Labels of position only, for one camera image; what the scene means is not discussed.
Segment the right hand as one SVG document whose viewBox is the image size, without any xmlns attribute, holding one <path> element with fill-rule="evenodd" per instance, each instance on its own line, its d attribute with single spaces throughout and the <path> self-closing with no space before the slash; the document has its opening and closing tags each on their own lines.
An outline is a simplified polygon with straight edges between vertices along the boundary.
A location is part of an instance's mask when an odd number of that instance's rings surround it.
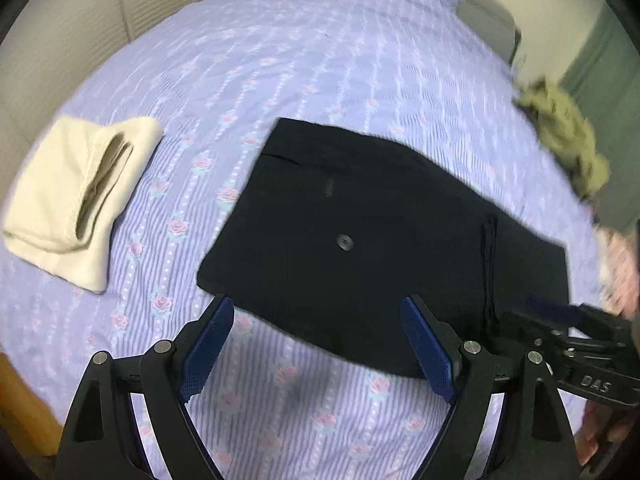
<svg viewBox="0 0 640 480">
<path fill-rule="evenodd" d="M 579 461 L 584 464 L 597 452 L 600 441 L 623 442 L 631 433 L 639 413 L 614 412 L 608 406 L 588 401 L 582 416 L 582 426 L 576 434 Z"/>
</svg>

